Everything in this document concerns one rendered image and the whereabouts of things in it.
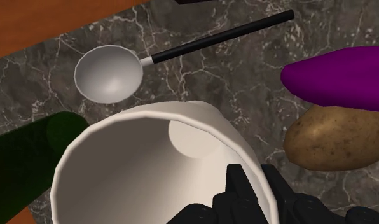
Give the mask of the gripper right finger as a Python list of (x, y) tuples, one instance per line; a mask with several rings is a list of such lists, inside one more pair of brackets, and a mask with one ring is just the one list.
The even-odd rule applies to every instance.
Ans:
[(379, 224), (379, 212), (373, 209), (355, 206), (345, 216), (337, 215), (317, 197), (294, 192), (273, 165), (261, 168), (277, 201), (280, 224)]

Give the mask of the white cup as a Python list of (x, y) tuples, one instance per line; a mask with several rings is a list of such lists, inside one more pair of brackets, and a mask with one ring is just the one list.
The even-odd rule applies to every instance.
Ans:
[(58, 163), (54, 224), (166, 224), (184, 206), (212, 204), (226, 167), (240, 164), (269, 224), (277, 203), (255, 152), (212, 105), (136, 106), (84, 130)]

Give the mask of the purple eggplant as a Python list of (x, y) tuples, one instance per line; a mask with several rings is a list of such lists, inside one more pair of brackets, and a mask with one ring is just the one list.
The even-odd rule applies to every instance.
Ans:
[(280, 80), (312, 104), (379, 111), (379, 46), (348, 47), (288, 64)]

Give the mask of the brown potato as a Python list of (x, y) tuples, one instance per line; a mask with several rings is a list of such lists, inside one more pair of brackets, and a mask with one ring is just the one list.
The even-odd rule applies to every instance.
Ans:
[(347, 171), (379, 161), (379, 112), (313, 105), (287, 130), (290, 162), (311, 171)]

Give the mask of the dark green bottle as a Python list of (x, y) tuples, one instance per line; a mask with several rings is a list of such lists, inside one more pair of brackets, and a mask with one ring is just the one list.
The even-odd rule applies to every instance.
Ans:
[(87, 127), (61, 111), (0, 135), (0, 224), (6, 224), (52, 185), (67, 146)]

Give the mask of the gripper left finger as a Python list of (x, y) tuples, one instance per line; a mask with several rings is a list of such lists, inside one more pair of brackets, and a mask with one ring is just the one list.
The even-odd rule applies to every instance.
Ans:
[(268, 221), (242, 166), (229, 164), (225, 191), (213, 197), (212, 207), (189, 204), (167, 224), (268, 224)]

